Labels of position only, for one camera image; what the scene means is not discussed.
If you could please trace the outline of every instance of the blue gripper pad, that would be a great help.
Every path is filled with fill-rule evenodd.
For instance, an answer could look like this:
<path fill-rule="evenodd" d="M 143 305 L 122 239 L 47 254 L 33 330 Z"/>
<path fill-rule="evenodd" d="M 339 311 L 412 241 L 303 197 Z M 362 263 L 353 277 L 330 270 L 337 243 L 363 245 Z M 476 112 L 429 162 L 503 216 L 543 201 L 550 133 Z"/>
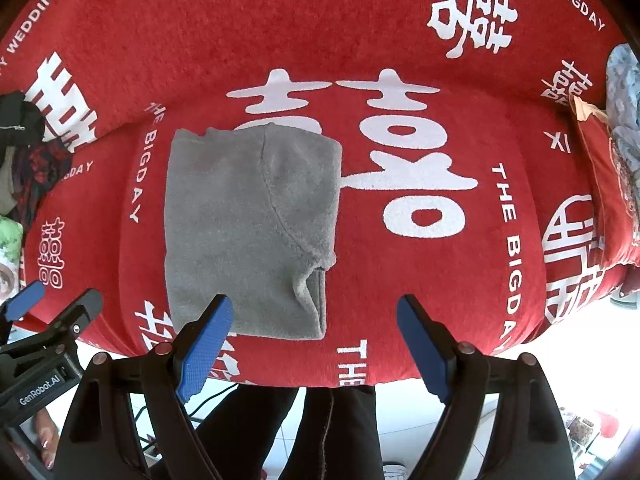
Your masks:
<path fill-rule="evenodd" d="M 200 319 L 192 323 L 187 323 L 180 331 L 180 334 L 187 329 L 198 329 L 200 334 L 196 335 L 191 348 L 187 350 L 182 359 L 181 378 L 176 388 L 176 393 L 183 403 L 187 403 L 191 396 L 199 393 L 204 386 L 209 372 L 213 368 L 222 343 L 231 329 L 234 320 L 234 308 L 231 300 L 217 295 L 214 301 L 207 307 Z"/>
<path fill-rule="evenodd" d="M 451 396 L 447 362 L 440 355 L 406 296 L 398 301 L 396 320 L 424 385 L 429 393 L 438 396 L 440 402 L 446 404 Z"/>
<path fill-rule="evenodd" d="M 18 321 L 36 303 L 44 298 L 44 284 L 42 282 L 31 282 L 16 296 L 4 302 L 6 311 L 4 317 L 7 321 Z"/>

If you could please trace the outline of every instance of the green cloth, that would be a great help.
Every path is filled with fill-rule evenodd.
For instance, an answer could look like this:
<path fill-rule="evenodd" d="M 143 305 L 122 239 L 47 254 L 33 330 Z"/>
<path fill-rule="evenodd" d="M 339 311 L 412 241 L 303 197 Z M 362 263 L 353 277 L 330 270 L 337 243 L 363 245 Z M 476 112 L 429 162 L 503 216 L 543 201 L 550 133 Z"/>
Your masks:
<path fill-rule="evenodd" d="M 22 226 L 0 216 L 0 303 L 18 294 Z"/>

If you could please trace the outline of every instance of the light blue cloth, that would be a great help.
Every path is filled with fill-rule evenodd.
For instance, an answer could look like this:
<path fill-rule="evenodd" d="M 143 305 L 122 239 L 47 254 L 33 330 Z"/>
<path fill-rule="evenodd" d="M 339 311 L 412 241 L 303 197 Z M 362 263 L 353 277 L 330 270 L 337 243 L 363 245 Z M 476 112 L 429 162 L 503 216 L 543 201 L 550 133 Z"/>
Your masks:
<path fill-rule="evenodd" d="M 607 61 L 607 116 L 620 155 L 640 188 L 640 66 L 631 47 L 620 44 Z"/>

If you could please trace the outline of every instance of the white shoe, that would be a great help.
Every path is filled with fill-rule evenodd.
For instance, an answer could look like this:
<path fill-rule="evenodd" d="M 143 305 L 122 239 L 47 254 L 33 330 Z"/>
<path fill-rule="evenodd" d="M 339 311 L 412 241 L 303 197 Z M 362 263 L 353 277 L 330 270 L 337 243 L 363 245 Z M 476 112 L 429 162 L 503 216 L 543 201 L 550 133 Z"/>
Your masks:
<path fill-rule="evenodd" d="M 401 464 L 385 464 L 382 468 L 385 480 L 408 480 L 409 471 Z"/>

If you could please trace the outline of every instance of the fingernail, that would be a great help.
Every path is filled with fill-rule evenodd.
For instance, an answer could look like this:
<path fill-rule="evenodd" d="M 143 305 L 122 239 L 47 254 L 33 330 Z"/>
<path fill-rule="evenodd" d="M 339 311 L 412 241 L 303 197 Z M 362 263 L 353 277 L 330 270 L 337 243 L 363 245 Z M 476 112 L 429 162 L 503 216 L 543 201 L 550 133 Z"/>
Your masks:
<path fill-rule="evenodd" d="M 51 443 L 52 439 L 53 439 L 53 432 L 49 428 L 44 428 L 40 432 L 40 441 L 42 442 L 42 447 L 44 449 L 47 449 L 47 447 L 49 447 L 49 444 Z"/>
<path fill-rule="evenodd" d="M 55 453 L 45 453 L 42 457 L 42 462 L 47 469 L 53 468 L 53 463 L 56 461 Z"/>

